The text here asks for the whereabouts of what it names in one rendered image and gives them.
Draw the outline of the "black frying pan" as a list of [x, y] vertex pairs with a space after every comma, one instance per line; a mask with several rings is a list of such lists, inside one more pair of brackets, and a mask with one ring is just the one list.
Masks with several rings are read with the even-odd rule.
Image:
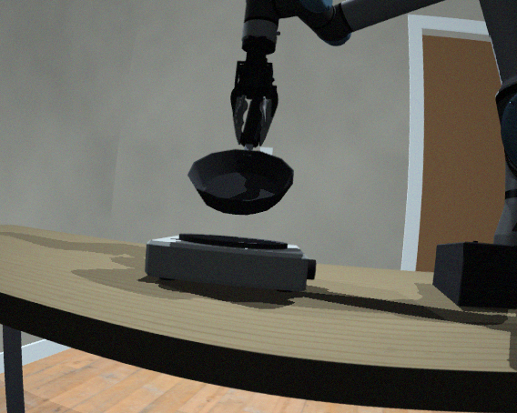
[[206, 205], [219, 212], [252, 215], [268, 211], [293, 184], [294, 170], [283, 159], [253, 151], [259, 145], [261, 101], [250, 101], [241, 137], [244, 150], [211, 153], [194, 162], [188, 172]]

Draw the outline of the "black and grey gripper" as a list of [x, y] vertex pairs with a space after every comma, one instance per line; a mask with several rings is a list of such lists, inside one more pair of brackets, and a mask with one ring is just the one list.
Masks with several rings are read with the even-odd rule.
[[[266, 55], [270, 55], [275, 52], [276, 44], [267, 39], [266, 36], [255, 37], [253, 35], [249, 35], [248, 38], [242, 42], [242, 49], [247, 52], [247, 56], [246, 61], [237, 61], [235, 87], [231, 92], [230, 102], [233, 112], [236, 138], [240, 145], [241, 137], [243, 135], [243, 116], [248, 110], [248, 102], [245, 98], [249, 99], [251, 96], [259, 96], [260, 99], [263, 100], [259, 104], [259, 108], [262, 113], [262, 119], [260, 121], [261, 131], [259, 134], [259, 146], [262, 146], [279, 102], [277, 86], [272, 84], [272, 82], [275, 81], [273, 78], [273, 64], [266, 63], [265, 61]], [[255, 43], [257, 44], [256, 49]]]

